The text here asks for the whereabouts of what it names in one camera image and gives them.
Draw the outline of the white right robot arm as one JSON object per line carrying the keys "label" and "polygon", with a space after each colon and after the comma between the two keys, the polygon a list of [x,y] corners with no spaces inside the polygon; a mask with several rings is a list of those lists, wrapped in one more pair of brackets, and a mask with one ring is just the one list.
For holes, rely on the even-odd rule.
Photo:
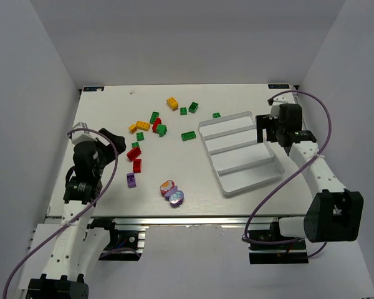
{"label": "white right robot arm", "polygon": [[302,108],[283,103],[267,115],[256,116],[257,141],[278,143],[302,169],[312,203],[303,217],[282,217],[278,230],[284,238],[316,242],[351,242],[357,239],[363,197],[348,190],[320,155],[313,133],[302,128]]}

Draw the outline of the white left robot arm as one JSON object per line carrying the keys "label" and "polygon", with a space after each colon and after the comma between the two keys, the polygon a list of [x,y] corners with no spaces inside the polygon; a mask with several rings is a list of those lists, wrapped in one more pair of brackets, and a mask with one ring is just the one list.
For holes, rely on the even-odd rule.
{"label": "white left robot arm", "polygon": [[54,247],[39,278],[29,281],[27,298],[87,298],[87,276],[111,242],[110,225],[98,226],[91,216],[117,172],[118,157],[127,146],[122,136],[105,128],[73,127],[68,136],[74,146],[73,166],[65,180],[60,227],[15,266],[2,297],[7,298],[16,272],[50,241]]}

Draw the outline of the purple flower lego piece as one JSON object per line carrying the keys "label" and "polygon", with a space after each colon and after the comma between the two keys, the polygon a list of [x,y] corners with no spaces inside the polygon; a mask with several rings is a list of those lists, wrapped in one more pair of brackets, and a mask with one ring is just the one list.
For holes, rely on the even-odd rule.
{"label": "purple flower lego piece", "polygon": [[178,207],[183,203],[185,195],[184,192],[179,190],[177,186],[170,189],[165,195],[165,199],[170,203],[171,207]]}

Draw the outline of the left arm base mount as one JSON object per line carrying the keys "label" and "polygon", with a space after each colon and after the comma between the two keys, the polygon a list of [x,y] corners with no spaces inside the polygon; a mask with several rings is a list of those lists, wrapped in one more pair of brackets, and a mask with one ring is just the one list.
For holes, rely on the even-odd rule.
{"label": "left arm base mount", "polygon": [[138,231],[119,229],[115,219],[100,217],[87,225],[88,229],[103,228],[109,233],[109,243],[100,254],[99,260],[104,261],[139,261]]}

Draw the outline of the purple lego brick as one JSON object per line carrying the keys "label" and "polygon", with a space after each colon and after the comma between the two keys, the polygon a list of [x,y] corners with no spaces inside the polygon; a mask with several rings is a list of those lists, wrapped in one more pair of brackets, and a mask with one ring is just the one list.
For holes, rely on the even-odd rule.
{"label": "purple lego brick", "polygon": [[135,180],[135,173],[127,173],[127,186],[129,188],[134,188],[137,186]]}

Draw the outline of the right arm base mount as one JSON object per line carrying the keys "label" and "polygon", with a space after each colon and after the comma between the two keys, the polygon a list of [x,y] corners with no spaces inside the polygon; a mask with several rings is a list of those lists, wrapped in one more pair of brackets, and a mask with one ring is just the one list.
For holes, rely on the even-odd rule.
{"label": "right arm base mount", "polygon": [[268,228],[250,227],[247,236],[260,243],[267,242],[267,244],[249,243],[249,263],[251,265],[288,265],[309,262],[304,241],[274,244],[274,242],[293,240],[292,237],[281,235],[279,224],[276,221],[271,222]]}

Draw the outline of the green rounded lego piece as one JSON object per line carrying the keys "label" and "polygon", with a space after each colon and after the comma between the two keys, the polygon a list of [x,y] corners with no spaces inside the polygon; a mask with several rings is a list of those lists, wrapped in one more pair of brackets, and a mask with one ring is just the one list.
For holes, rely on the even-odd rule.
{"label": "green rounded lego piece", "polygon": [[159,137],[165,136],[167,132],[167,126],[163,124],[158,124],[156,127],[156,133]]}

